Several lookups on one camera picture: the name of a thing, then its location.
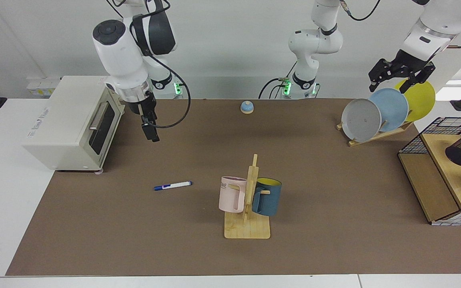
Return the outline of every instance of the wooden mug stand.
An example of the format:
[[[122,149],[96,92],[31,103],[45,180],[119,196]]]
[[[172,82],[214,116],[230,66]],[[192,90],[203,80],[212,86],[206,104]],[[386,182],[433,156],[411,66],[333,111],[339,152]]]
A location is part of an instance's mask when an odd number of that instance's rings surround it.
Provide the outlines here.
[[[386,122],[387,121],[384,121],[382,123],[382,125],[380,126],[380,129],[382,129],[382,127],[386,124]],[[392,130],[392,131],[389,131],[389,132],[378,132],[373,138],[371,138],[371,139],[369,139],[367,141],[364,141],[364,142],[357,142],[355,139],[351,139],[348,142],[348,146],[353,147],[353,146],[357,146],[357,145],[364,144],[364,143],[367,143],[367,142],[382,139],[384,137],[388,137],[388,136],[391,136],[391,135],[402,133],[402,132],[406,131],[410,126],[412,126],[413,123],[414,122],[404,122],[402,124],[402,126],[400,126],[399,128],[397,128],[395,130]],[[335,129],[342,130],[343,129],[343,123],[341,122],[341,123],[337,124],[337,126],[335,126]]]
[[[227,239],[269,239],[269,217],[252,212],[252,200],[256,189],[259,167],[257,154],[254,154],[252,165],[249,166],[247,189],[245,192],[245,208],[241,213],[225,212],[224,235]]]

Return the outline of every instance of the light blue plate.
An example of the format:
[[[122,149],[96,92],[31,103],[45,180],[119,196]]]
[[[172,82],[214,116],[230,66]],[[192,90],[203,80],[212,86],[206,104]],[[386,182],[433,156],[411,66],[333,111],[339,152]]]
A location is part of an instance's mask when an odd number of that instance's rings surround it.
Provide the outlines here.
[[[408,116],[408,101],[396,89],[384,88],[373,93],[369,100],[376,104],[382,115],[380,132],[389,132],[402,126]]]

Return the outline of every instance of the green indicator light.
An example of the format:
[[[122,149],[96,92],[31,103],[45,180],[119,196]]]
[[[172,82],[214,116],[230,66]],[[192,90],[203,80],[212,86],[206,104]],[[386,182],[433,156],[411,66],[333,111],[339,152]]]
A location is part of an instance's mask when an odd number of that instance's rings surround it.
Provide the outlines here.
[[[181,86],[179,86],[179,84],[177,84],[176,82],[174,82],[174,87],[175,87],[175,94],[176,95],[179,95],[182,93],[182,89],[181,89]]]
[[[284,87],[284,95],[289,95],[291,93],[291,81],[286,80],[286,87]]]

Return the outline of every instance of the brown tabletop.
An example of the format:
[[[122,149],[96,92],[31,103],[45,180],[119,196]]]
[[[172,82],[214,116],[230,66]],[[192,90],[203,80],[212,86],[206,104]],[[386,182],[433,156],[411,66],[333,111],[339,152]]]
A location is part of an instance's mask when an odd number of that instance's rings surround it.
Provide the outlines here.
[[[350,148],[348,102],[194,100],[158,143],[127,111],[102,175],[53,175],[7,275],[461,273],[461,227],[426,222],[397,159],[415,128]],[[159,124],[185,105],[158,101]],[[271,239],[225,239],[220,177],[246,177],[253,153],[283,182]]]

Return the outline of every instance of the mug handle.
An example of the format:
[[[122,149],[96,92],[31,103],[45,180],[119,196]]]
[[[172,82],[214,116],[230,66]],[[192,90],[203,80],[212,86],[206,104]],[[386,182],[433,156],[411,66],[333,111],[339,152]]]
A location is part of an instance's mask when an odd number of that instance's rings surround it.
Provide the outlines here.
[[[247,185],[246,184],[243,184],[243,185],[233,185],[233,184],[229,184],[229,188],[231,189],[234,189],[234,190],[238,190],[239,193],[236,193],[235,196],[234,196],[234,210],[238,211],[239,209],[239,196],[241,195],[241,192],[245,192],[247,190]]]
[[[262,212],[262,202],[261,202],[261,194],[265,194],[265,195],[270,195],[271,192],[269,190],[266,190],[266,188],[264,187],[257,187],[256,188],[256,193],[259,193],[259,196],[257,197],[257,213],[261,213]]]

